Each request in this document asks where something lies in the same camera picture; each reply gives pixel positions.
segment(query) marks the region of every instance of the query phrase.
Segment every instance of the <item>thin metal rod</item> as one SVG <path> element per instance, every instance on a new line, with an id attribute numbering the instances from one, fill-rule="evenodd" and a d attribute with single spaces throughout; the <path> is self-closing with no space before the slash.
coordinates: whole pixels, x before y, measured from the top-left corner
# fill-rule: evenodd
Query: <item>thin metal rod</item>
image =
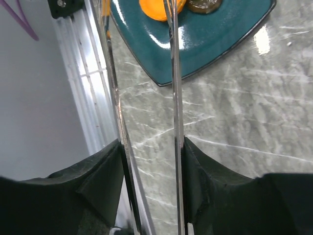
<path id="1" fill-rule="evenodd" d="M 124 156 L 122 156 L 122 162 L 124 167 L 125 181 L 126 187 L 128 191 L 128 197 L 130 201 L 130 207 L 132 211 L 132 216 L 134 220 L 134 234 L 135 235 L 143 235 L 142 226 L 140 221 L 140 214 L 135 190 L 134 183 L 134 173 L 132 169 L 131 158 L 134 158 L 134 154 L 131 151 L 131 143 L 128 136 L 127 128 L 125 125 L 125 121 L 122 115 L 121 101 L 118 89 L 118 83 L 116 78 L 114 59 L 112 53 L 112 45 L 111 45 L 111 37 L 109 32 L 109 17 L 110 17 L 110 0 L 103 0 L 102 2 L 102 23 L 101 25 L 105 31 L 105 41 L 103 42 L 104 46 L 104 57 L 107 64 L 107 71 L 109 77 L 110 84 L 110 93 L 112 97 L 112 104 L 115 110 L 115 123 L 118 129 L 118 138 L 124 146 Z"/>
<path id="2" fill-rule="evenodd" d="M 177 0 L 164 0 L 167 21 L 170 27 L 170 45 L 173 79 L 174 100 L 174 132 L 175 132 L 175 160 L 176 160 L 176 188 L 178 210 L 178 235 L 187 235 L 187 223 L 184 213 L 183 180 L 182 180 L 182 155 L 184 147 L 184 125 L 182 112 L 182 88 L 179 58 L 178 35 L 178 8 Z"/>

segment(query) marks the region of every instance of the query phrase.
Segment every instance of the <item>gray wall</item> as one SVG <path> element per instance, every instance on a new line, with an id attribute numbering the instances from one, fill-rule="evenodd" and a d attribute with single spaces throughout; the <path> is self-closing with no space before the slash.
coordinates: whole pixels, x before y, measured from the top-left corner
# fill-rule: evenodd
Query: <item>gray wall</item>
<path id="1" fill-rule="evenodd" d="M 0 6 L 0 175 L 17 180 L 88 155 L 47 1 L 21 4 L 39 42 Z"/>

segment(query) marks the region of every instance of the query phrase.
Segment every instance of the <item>orange round object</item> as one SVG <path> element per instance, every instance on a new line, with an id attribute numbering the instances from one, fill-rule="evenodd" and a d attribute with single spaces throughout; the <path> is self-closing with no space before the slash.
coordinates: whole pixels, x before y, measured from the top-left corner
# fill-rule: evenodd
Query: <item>orange round object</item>
<path id="1" fill-rule="evenodd" d="M 187 0 L 177 0 L 178 13 L 182 11 Z M 141 10 L 156 21 L 166 21 L 163 0 L 139 0 Z"/>

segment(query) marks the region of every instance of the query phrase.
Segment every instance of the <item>gray marble table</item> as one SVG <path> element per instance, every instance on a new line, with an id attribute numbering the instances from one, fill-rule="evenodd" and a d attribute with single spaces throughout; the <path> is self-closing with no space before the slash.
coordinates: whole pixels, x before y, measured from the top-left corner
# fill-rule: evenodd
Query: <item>gray marble table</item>
<path id="1" fill-rule="evenodd" d="M 177 234 L 172 89 L 111 29 L 122 106 L 158 235 Z M 185 134 L 249 177 L 313 172 L 313 2 L 278 0 L 264 26 L 183 82 Z"/>

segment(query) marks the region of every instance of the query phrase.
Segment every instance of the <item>brown round object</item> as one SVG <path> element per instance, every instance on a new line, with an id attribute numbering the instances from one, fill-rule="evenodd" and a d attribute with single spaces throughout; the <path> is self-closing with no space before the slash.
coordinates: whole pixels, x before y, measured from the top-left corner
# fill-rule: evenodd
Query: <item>brown round object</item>
<path id="1" fill-rule="evenodd" d="M 217 10 L 223 0 L 188 0 L 188 8 L 196 13 L 208 14 Z"/>

